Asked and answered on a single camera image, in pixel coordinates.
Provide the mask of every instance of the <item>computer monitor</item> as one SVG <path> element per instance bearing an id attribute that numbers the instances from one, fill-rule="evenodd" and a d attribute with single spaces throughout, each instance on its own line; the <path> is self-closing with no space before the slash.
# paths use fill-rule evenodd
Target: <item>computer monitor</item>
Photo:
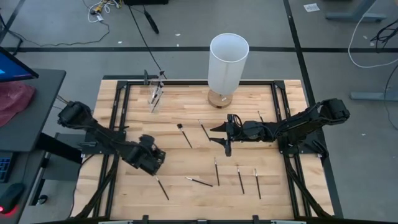
<path id="1" fill-rule="evenodd" d="M 9 52 L 0 47 L 0 82 L 38 78 L 39 75 L 28 68 Z"/>

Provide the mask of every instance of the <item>paper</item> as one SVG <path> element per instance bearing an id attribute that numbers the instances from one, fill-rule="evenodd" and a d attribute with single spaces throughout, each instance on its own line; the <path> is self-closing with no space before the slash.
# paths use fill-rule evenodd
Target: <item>paper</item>
<path id="1" fill-rule="evenodd" d="M 307 10 L 307 12 L 315 12 L 320 10 L 316 3 L 304 5 L 304 8 Z"/>

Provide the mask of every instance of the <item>desk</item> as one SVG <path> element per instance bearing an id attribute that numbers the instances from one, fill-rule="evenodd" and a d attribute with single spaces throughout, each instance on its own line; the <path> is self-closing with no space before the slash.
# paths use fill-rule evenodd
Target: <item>desk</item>
<path id="1" fill-rule="evenodd" d="M 117 80 L 103 80 L 98 93 L 94 117 L 103 126 L 109 126 Z M 207 103 L 208 86 L 166 84 L 159 112 L 150 114 L 147 105 L 148 87 L 133 85 L 129 92 L 126 112 L 126 140 L 137 141 L 141 134 L 155 137 L 155 143 L 165 150 L 165 163 L 158 171 L 170 200 L 168 201 L 157 181 L 142 170 L 125 162 L 118 165 L 118 174 L 111 210 L 112 220 L 250 220 L 259 215 L 261 220 L 293 219 L 284 160 L 279 154 L 277 142 L 234 142 L 232 157 L 226 157 L 222 146 L 209 142 L 201 129 L 202 120 L 210 136 L 225 138 L 224 133 L 209 132 L 226 121 L 227 113 L 238 114 L 242 121 L 276 121 L 271 88 L 265 85 L 240 85 L 233 102 L 225 109 L 216 109 Z M 303 111 L 307 104 L 300 80 L 285 80 L 285 90 L 291 114 Z M 119 101 L 121 110 L 123 94 Z M 121 115 L 116 117 L 119 124 Z M 176 127 L 184 125 L 184 131 L 193 149 Z M 213 158 L 218 161 L 220 186 L 216 186 Z M 300 155 L 307 188 L 318 203 L 333 214 L 331 198 L 325 180 L 321 160 L 315 154 Z M 89 201 L 97 188 L 102 156 L 94 156 L 81 168 L 75 192 L 76 215 Z M 245 195 L 242 194 L 236 165 L 241 170 Z M 257 194 L 253 169 L 259 174 L 262 199 Z M 192 177 L 212 183 L 207 187 L 185 179 Z M 105 204 L 106 192 L 102 207 Z M 298 207 L 303 215 L 303 203 L 296 188 Z"/>
<path id="2" fill-rule="evenodd" d="M 45 155 L 45 151 L 34 149 L 66 74 L 62 70 L 37 69 L 35 72 L 39 74 L 38 79 L 23 81 L 36 88 L 32 102 L 0 128 L 0 150 L 24 151 L 19 153 L 8 183 L 0 184 L 0 195 L 11 184 L 23 182 L 25 185 L 15 212 L 6 216 L 0 215 L 2 224 L 17 223 L 22 215 Z"/>

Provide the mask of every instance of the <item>lamp base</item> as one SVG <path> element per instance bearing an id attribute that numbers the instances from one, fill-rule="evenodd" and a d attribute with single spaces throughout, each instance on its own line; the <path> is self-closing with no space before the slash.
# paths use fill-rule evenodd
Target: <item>lamp base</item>
<path id="1" fill-rule="evenodd" d="M 226 108 L 232 102 L 232 94 L 230 95 L 220 95 L 213 90 L 210 90 L 207 94 L 209 104 L 217 109 Z"/>

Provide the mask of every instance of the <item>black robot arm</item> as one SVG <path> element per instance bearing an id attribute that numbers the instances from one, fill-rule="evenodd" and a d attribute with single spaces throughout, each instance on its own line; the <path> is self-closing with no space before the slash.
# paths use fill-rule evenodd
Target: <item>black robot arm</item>
<path id="1" fill-rule="evenodd" d="M 231 142 L 263 141 L 273 142 L 278 137 L 286 137 L 291 145 L 305 140 L 308 134 L 324 125 L 344 123 L 349 118 L 349 111 L 341 100 L 329 99 L 305 109 L 303 112 L 275 122 L 245 121 L 236 114 L 228 114 L 228 122 L 210 131 L 226 132 L 227 138 L 210 138 L 225 148 L 226 156 L 231 156 Z"/>
<path id="2" fill-rule="evenodd" d="M 166 153 L 154 144 L 152 136 L 142 135 L 140 142 L 121 140 L 119 132 L 98 124 L 92 117 L 90 108 L 83 103 L 70 101 L 58 114 L 58 118 L 58 123 L 62 126 L 84 129 L 105 148 L 119 154 L 124 162 L 150 175 L 155 175 L 164 162 Z"/>

